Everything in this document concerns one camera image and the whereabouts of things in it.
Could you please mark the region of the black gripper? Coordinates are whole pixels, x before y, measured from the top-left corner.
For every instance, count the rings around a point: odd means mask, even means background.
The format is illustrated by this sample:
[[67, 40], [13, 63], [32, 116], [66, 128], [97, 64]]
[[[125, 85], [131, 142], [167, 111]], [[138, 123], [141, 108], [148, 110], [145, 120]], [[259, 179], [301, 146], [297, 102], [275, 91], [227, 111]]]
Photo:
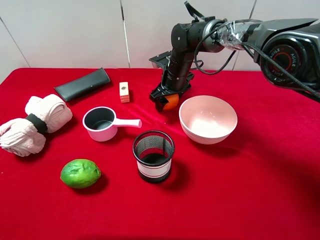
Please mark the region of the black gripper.
[[161, 82], [149, 95], [151, 101], [155, 101], [155, 108], [162, 112], [169, 103], [166, 96], [179, 95], [180, 97], [191, 87], [190, 81], [194, 78], [192, 72], [184, 76], [176, 76], [168, 69], [164, 70]]

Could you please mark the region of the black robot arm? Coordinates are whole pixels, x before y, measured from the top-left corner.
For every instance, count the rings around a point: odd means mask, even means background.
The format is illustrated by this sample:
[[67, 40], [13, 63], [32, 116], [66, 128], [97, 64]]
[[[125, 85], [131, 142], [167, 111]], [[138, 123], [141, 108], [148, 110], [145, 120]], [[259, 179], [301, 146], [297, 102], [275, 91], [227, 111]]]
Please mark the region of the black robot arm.
[[315, 18], [227, 21], [195, 18], [176, 24], [172, 50], [151, 58], [162, 69], [161, 81], [149, 98], [161, 112], [177, 106], [191, 87], [192, 69], [200, 70], [200, 52], [245, 51], [273, 85], [320, 99], [320, 24]]

